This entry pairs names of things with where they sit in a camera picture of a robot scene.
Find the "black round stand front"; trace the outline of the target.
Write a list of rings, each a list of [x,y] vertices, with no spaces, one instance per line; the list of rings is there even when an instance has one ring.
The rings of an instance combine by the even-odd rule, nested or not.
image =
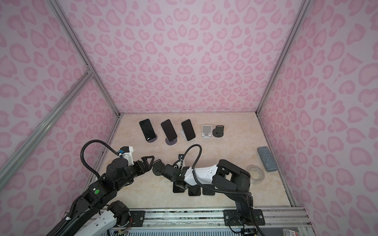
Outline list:
[[[161,176],[164,169],[165,169],[165,164],[163,164],[163,162],[160,159],[155,161],[152,165],[152,171],[155,176]]]

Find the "purple edged black phone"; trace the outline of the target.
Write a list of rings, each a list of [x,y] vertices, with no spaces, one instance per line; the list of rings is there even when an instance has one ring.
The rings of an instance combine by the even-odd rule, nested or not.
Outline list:
[[[206,196],[214,196],[215,192],[213,191],[215,189],[212,185],[205,185],[205,188],[202,188],[202,194]]]

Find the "grey round stand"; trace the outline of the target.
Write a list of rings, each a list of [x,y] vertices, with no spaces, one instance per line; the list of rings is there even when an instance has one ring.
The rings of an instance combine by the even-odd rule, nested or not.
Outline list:
[[[146,141],[147,141],[148,143],[152,143],[152,142],[156,141],[157,138],[158,138],[157,136],[155,136],[155,137],[149,137],[148,139],[146,139]]]
[[[165,139],[165,143],[169,146],[174,145],[177,143],[177,138],[173,139],[172,141],[169,141],[167,138]]]

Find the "silver folding phone stand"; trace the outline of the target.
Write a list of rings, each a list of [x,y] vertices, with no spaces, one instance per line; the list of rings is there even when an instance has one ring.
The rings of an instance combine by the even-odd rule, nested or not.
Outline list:
[[[212,126],[211,125],[203,125],[201,136],[204,139],[210,139],[212,137]]]

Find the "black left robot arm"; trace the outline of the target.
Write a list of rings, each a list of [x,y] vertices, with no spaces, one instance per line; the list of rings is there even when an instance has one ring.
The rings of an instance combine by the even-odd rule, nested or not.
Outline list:
[[[47,235],[75,235],[88,220],[117,196],[118,191],[132,184],[137,176],[150,171],[154,159],[154,156],[142,157],[133,165],[129,165],[127,159],[115,158],[107,166],[105,174],[74,200],[66,217]]]

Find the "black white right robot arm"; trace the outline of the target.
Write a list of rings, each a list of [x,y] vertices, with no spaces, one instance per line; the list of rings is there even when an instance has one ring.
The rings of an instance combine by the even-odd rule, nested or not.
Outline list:
[[[153,164],[153,173],[173,182],[173,192],[186,189],[196,195],[201,190],[206,195],[222,193],[235,202],[240,223],[254,225],[257,223],[253,210],[253,196],[249,192],[251,176],[244,169],[227,160],[220,160],[217,165],[208,168],[176,168],[165,165],[162,161]]]

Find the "grey felt pad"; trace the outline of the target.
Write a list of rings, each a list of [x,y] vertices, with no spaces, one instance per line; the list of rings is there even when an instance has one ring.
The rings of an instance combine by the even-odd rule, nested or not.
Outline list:
[[[268,147],[258,147],[257,152],[266,172],[275,172],[278,170],[275,158],[273,157]]]

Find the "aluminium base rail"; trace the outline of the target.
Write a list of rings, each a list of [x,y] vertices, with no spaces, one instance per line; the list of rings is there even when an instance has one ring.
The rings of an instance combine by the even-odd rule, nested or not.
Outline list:
[[[300,207],[256,207],[242,222],[232,207],[134,208],[102,210],[87,222],[79,214],[77,236],[284,236],[289,231],[313,236],[313,225]]]

